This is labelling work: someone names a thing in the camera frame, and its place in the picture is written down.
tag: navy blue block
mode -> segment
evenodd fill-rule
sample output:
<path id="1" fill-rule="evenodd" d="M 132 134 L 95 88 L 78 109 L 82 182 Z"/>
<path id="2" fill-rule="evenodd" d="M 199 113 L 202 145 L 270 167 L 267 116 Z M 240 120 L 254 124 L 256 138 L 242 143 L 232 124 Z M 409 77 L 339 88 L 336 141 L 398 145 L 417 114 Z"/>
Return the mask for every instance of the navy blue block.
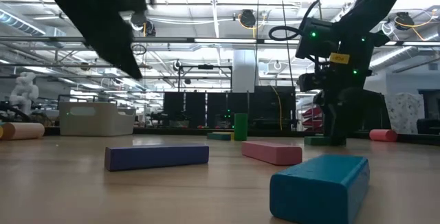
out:
<path id="1" fill-rule="evenodd" d="M 270 179 L 270 212 L 301 224 L 353 224 L 369 187 L 364 157 L 322 155 Z"/>
<path id="2" fill-rule="evenodd" d="M 109 171 L 204 164 L 208 159 L 206 145 L 105 148 L 105 168 Z"/>

